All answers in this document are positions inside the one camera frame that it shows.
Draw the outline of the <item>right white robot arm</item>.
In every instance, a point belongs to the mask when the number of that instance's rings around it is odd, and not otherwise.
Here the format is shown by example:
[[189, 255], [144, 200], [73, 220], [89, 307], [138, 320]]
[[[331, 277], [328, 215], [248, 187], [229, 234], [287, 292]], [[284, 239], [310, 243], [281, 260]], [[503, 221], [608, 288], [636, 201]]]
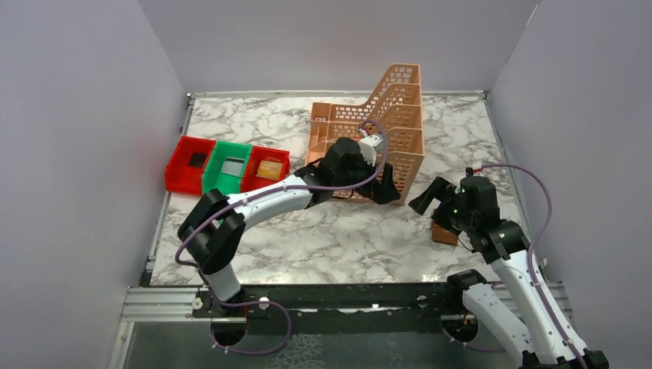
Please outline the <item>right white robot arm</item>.
[[571, 326], [534, 264], [531, 244], [521, 226], [501, 218], [497, 190], [486, 177], [468, 175], [454, 185], [437, 177], [409, 207], [455, 235], [465, 233], [473, 251], [501, 279], [517, 311], [509, 309], [491, 284], [475, 270], [448, 277], [445, 306], [466, 309], [498, 339], [519, 368], [608, 368], [602, 351], [592, 351]]

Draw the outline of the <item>brown leather card holder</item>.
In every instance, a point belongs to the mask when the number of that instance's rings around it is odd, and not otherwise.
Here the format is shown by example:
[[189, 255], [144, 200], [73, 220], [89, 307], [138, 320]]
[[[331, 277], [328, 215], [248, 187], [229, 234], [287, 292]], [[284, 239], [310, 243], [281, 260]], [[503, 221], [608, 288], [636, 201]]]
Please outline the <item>brown leather card holder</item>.
[[458, 236], [434, 221], [431, 222], [431, 240], [436, 243], [458, 246]]

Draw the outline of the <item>red bin with gold card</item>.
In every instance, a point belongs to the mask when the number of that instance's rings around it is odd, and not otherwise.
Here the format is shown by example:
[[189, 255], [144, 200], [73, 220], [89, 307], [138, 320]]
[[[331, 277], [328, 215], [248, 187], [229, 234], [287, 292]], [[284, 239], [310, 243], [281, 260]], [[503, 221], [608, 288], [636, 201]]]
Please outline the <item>red bin with gold card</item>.
[[290, 152], [255, 145], [241, 179], [241, 192], [275, 184], [288, 176]]

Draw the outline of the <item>green plastic bin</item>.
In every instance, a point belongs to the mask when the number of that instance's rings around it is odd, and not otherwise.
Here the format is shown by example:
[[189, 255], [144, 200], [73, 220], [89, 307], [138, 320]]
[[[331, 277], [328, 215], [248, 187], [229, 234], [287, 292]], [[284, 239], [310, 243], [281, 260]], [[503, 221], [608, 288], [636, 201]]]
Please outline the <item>green plastic bin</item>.
[[253, 146], [218, 141], [202, 175], [204, 193], [218, 189], [222, 194], [241, 192], [241, 180]]

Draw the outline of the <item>red bin with black card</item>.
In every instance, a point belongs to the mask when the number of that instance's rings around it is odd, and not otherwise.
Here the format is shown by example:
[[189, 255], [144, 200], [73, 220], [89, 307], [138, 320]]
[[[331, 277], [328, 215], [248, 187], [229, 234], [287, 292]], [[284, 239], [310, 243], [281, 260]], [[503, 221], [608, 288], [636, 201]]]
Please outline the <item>red bin with black card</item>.
[[165, 168], [165, 189], [201, 196], [202, 176], [215, 145], [215, 140], [182, 135]]

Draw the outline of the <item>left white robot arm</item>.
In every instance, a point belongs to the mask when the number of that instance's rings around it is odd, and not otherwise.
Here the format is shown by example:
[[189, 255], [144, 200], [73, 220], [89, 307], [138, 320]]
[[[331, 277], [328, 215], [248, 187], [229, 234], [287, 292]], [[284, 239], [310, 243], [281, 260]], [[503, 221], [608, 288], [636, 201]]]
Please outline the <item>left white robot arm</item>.
[[229, 316], [241, 308], [241, 284], [231, 261], [248, 229], [324, 203], [336, 191], [353, 191], [375, 204], [399, 200], [392, 165], [376, 162], [387, 149], [387, 140], [380, 134], [359, 141], [343, 137], [323, 158], [282, 181], [238, 194], [222, 194], [218, 189], [206, 192], [178, 229], [178, 237], [213, 290], [215, 309]]

